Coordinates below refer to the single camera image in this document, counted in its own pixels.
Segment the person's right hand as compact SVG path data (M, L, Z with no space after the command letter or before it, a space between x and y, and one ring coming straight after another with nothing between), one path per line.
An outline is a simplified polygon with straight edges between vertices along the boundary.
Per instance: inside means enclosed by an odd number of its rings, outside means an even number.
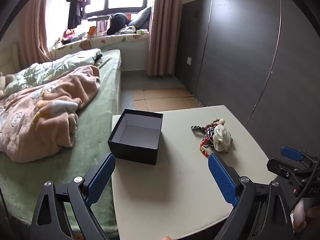
M294 232L301 232L307 225L307 219L319 218L319 200L302 198L293 210L292 227Z

